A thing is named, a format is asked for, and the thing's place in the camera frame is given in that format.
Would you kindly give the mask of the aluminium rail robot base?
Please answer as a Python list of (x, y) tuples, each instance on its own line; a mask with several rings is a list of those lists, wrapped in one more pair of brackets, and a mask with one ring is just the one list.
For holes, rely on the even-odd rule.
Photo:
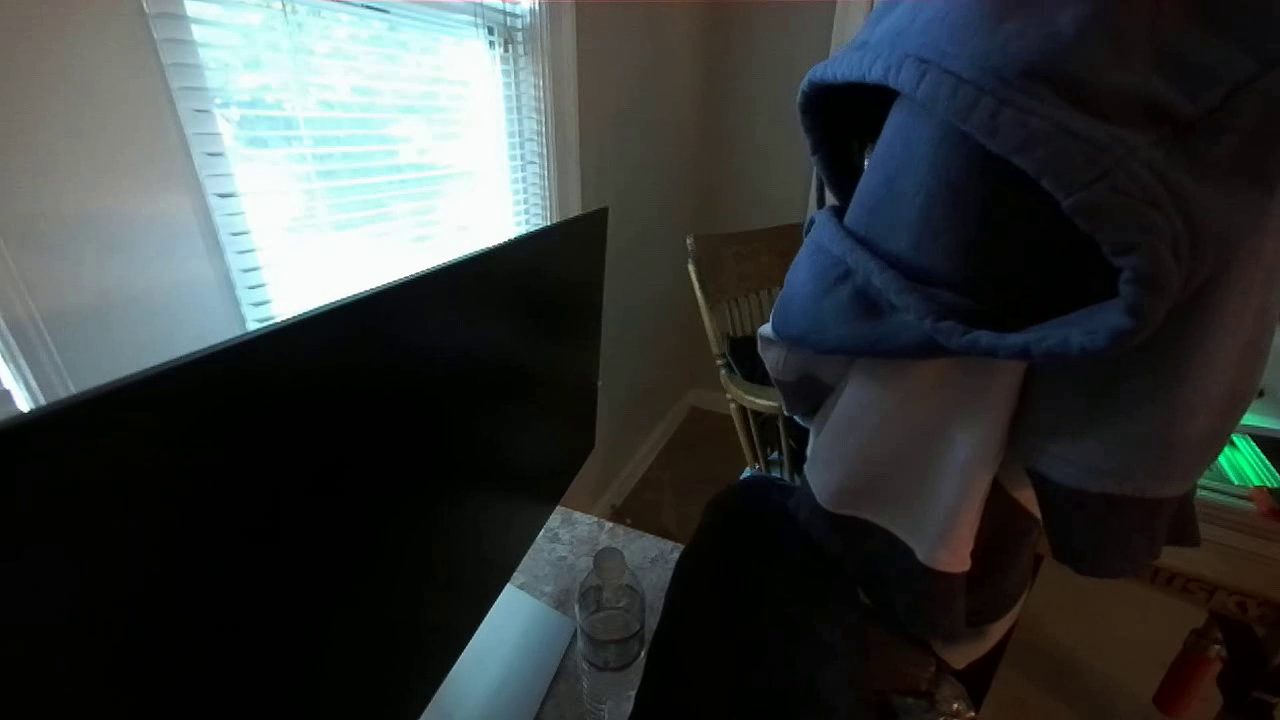
[(1280, 410), (1271, 402), (1258, 402), (1242, 416), (1201, 489), (1215, 500), (1245, 500), (1264, 517), (1280, 514)]

